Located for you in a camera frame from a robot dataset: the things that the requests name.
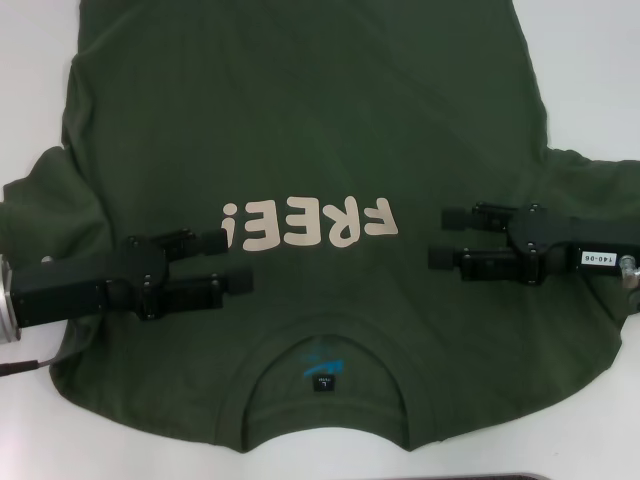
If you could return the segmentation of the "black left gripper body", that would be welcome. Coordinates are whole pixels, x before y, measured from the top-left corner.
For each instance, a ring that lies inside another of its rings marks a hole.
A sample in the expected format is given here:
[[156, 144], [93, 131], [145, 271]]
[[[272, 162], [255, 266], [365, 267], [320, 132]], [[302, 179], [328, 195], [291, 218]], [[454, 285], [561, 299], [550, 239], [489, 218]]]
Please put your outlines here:
[[114, 311], [143, 316], [167, 278], [164, 251], [132, 239], [108, 253], [15, 268], [9, 293], [26, 328]]

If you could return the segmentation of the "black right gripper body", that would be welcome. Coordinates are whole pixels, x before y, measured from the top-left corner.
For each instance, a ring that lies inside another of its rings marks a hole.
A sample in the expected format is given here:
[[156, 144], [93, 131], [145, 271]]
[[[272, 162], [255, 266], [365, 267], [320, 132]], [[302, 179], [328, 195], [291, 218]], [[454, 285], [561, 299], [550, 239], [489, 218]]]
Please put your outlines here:
[[530, 206], [508, 224], [508, 240], [521, 261], [522, 280], [539, 285], [552, 275], [617, 276], [623, 222], [579, 218]]

